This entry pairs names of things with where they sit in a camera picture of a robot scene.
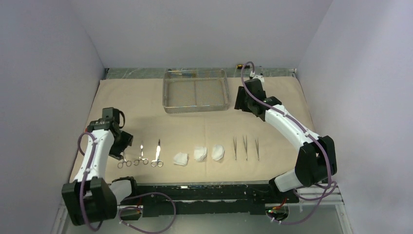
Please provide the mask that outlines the surgical forceps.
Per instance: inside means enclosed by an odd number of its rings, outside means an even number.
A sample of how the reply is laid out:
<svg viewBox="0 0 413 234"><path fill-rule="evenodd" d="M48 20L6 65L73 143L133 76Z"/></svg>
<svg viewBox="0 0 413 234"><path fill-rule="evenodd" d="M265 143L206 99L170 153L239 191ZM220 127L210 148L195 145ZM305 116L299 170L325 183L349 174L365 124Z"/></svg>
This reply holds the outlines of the surgical forceps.
<svg viewBox="0 0 413 234"><path fill-rule="evenodd" d="M143 165L148 165L149 163L149 159L144 157L144 142L143 141L141 141L141 144L140 144L139 156L137 159L133 161L133 165L138 166L140 163L142 163Z"/></svg>

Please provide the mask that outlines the surgical scissors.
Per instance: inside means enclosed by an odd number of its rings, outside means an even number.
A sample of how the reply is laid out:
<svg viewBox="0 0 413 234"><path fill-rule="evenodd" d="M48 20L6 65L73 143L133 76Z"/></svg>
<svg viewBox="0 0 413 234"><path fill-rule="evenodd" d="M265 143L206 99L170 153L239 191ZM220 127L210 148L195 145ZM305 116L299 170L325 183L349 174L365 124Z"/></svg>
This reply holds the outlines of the surgical scissors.
<svg viewBox="0 0 413 234"><path fill-rule="evenodd" d="M155 152L155 159L152 160L150 163L152 167L162 167L164 165L164 162L160 159L160 152L161 152L161 140L158 139L158 143L156 146L156 152Z"/></svg>

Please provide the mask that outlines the thin steel tweezers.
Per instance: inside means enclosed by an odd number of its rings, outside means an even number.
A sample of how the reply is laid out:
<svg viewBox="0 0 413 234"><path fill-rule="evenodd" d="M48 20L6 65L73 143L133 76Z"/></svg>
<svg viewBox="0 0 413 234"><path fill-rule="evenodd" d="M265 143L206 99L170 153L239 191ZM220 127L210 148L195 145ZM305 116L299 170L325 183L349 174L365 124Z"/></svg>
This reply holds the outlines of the thin steel tweezers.
<svg viewBox="0 0 413 234"><path fill-rule="evenodd" d="M244 146L244 152L245 152L245 160L248 161L248 140L247 140L247 135L243 136L243 146Z"/></svg>

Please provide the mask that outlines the beige cloth wrap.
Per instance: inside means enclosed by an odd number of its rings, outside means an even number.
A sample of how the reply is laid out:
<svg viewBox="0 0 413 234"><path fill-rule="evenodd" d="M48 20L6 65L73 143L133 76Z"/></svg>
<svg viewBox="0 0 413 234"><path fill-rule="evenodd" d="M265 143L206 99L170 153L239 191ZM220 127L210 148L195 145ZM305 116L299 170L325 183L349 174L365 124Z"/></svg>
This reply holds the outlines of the beige cloth wrap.
<svg viewBox="0 0 413 234"><path fill-rule="evenodd" d="M161 79L109 79L101 81L88 121L99 119L102 109L114 107L124 112L124 130L133 135L126 158L139 156L141 141L144 156L155 157L161 140L162 167L140 164L118 169L118 161L108 158L105 180L111 182L132 176L138 183L233 182L269 180L295 167L298 153L294 146L274 127L251 113L235 110L168 114L162 104ZM248 161L245 160L243 136L248 140ZM237 138L237 160L234 159L233 138ZM259 139L260 160L257 161L255 139ZM213 146L225 149L219 161L212 159ZM194 159L194 148L206 147L201 162ZM188 154L188 164L173 163L177 153Z"/></svg>

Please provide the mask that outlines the white gauze pad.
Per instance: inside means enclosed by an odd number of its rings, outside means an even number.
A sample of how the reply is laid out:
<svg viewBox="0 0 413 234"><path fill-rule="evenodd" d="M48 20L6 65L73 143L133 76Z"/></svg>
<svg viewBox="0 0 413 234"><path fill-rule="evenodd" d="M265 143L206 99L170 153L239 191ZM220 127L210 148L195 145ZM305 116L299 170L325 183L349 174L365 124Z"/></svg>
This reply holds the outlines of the white gauze pad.
<svg viewBox="0 0 413 234"><path fill-rule="evenodd" d="M212 159L214 161L219 161L223 158L225 149L222 145L216 144L213 146Z"/></svg>
<svg viewBox="0 0 413 234"><path fill-rule="evenodd" d="M207 156L207 148L206 147L201 147L201 146L196 146L194 148L194 159L197 162L201 162L205 159L205 157Z"/></svg>
<svg viewBox="0 0 413 234"><path fill-rule="evenodd" d="M188 154L186 153L177 153L173 157L173 163L179 166L186 166L188 164Z"/></svg>

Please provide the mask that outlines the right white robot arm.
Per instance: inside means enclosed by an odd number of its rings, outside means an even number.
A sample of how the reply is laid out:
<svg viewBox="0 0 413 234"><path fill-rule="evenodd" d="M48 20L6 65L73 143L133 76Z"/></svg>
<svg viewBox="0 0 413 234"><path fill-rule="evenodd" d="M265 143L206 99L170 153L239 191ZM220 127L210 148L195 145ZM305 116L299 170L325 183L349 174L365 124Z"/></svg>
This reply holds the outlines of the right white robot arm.
<svg viewBox="0 0 413 234"><path fill-rule="evenodd" d="M335 144L331 137L320 136L293 117L276 97L267 97L262 82L252 78L238 88L236 110L254 114L276 128L297 150L294 169L274 177L268 189L269 198L281 202L287 191L310 187L337 173Z"/></svg>

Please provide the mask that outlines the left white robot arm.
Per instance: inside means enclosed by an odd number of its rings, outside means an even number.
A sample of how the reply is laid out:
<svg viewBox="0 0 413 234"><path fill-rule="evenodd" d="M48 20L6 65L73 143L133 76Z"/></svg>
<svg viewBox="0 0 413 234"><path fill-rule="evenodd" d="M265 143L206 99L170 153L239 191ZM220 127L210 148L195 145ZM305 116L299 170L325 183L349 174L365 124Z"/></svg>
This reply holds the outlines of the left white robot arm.
<svg viewBox="0 0 413 234"><path fill-rule="evenodd" d="M140 198L132 177L118 179L111 184L105 181L108 158L123 161L125 149L132 145L133 135L122 130L124 124L122 111L104 108L102 117L91 121L78 138L77 147L83 160L73 181L64 184L61 190L68 215L75 226L86 225L96 232L103 221L116 217L117 206L122 200L132 205ZM86 150L82 151L84 135L88 139Z"/></svg>

